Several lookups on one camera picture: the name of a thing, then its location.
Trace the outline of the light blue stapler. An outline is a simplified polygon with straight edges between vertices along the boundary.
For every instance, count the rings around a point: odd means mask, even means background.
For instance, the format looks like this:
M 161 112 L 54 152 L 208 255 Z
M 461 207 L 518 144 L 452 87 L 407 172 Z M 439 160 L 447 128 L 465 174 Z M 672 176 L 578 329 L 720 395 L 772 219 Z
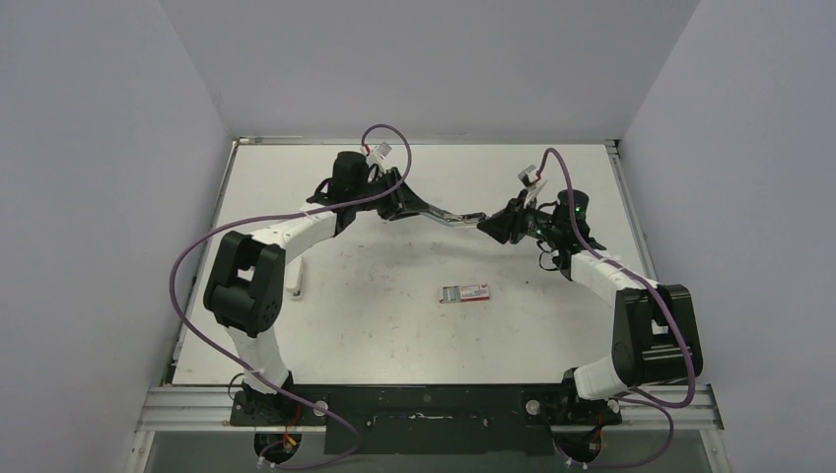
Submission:
M 479 223 L 487 219 L 483 212 L 457 214 L 433 205 L 428 205 L 419 214 L 443 226 L 460 230 L 475 229 Z

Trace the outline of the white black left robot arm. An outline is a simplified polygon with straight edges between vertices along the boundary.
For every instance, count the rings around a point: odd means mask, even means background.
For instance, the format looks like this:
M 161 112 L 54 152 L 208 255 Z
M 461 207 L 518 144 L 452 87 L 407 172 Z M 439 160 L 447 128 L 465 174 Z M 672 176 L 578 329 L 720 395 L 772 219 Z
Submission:
M 237 354 L 247 363 L 246 389 L 258 394 L 255 410 L 278 425 L 293 414 L 295 399 L 283 389 L 291 372 L 273 330 L 282 307 L 286 268 L 316 244 L 339 236 L 362 212 L 384 221 L 424 216 L 447 226 L 474 227 L 500 243 L 509 241 L 518 205 L 487 216 L 453 214 L 421 199 L 396 168 L 386 168 L 386 147 L 366 153 L 343 151 L 331 177 L 306 201 L 298 218 L 252 234 L 228 232 L 222 239 L 204 294 L 204 305 L 226 327 Z

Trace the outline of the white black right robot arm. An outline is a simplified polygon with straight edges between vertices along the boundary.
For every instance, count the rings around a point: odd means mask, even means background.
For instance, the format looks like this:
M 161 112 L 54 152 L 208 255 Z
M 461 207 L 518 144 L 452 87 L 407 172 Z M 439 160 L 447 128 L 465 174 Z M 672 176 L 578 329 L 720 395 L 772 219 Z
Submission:
M 690 292 L 664 285 L 630 269 L 591 234 L 589 197 L 565 189 L 540 207 L 529 191 L 511 199 L 502 212 L 480 224 L 497 225 L 497 241 L 516 244 L 531 237 L 552 259 L 552 271 L 601 298 L 613 311 L 609 351 L 600 360 L 572 369 L 574 385 L 557 396 L 560 415 L 580 423 L 596 409 L 596 400 L 635 392 L 645 386 L 683 382 L 688 405 L 695 395 L 703 356 Z

